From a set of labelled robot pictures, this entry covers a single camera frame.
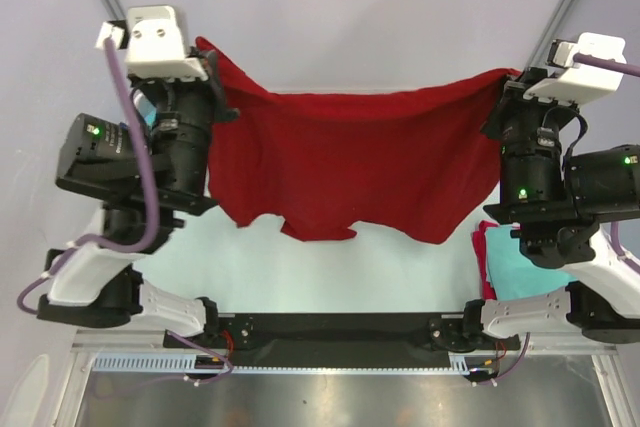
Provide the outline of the red t shirt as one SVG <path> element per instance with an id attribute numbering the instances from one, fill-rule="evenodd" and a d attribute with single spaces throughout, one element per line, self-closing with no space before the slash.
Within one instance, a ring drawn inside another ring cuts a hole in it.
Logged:
<path id="1" fill-rule="evenodd" d="M 498 184 L 482 127 L 505 68 L 382 94 L 275 93 L 225 55 L 218 70 L 239 116 L 213 128 L 209 192 L 240 227 L 272 214 L 293 238 L 328 241 L 368 222 L 440 244 Z"/>

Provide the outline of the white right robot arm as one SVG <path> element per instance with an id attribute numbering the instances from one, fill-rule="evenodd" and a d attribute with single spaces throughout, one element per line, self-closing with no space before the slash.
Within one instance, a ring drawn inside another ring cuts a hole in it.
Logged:
<path id="1" fill-rule="evenodd" d="M 626 144 L 577 155 L 559 133 L 572 120 L 588 130 L 580 100 L 544 99 L 538 87 L 560 79 L 544 68 L 510 74 L 482 132 L 500 143 L 500 200 L 485 212 L 535 266 L 573 281 L 511 301 L 470 301 L 463 340 L 484 348 L 521 333 L 580 332 L 606 344 L 639 340 L 639 261 L 602 226 L 639 216 L 639 148 Z"/>

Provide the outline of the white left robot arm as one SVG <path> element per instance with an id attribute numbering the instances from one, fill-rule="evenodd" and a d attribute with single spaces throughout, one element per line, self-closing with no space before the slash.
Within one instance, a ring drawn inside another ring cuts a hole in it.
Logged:
<path id="1" fill-rule="evenodd" d="M 82 113 L 60 149 L 56 184 L 96 199 L 100 208 L 70 247 L 50 250 L 45 274 L 53 283 L 40 297 L 39 319 L 87 328 L 139 322 L 207 347 L 221 334 L 214 301 L 186 299 L 145 280 L 134 265 L 183 227 L 183 215 L 215 206 L 205 193 L 213 126 L 237 119 L 210 47 L 192 48 L 201 80 L 131 76 L 121 93 L 146 95 L 152 124 L 134 117 L 116 124 Z"/>

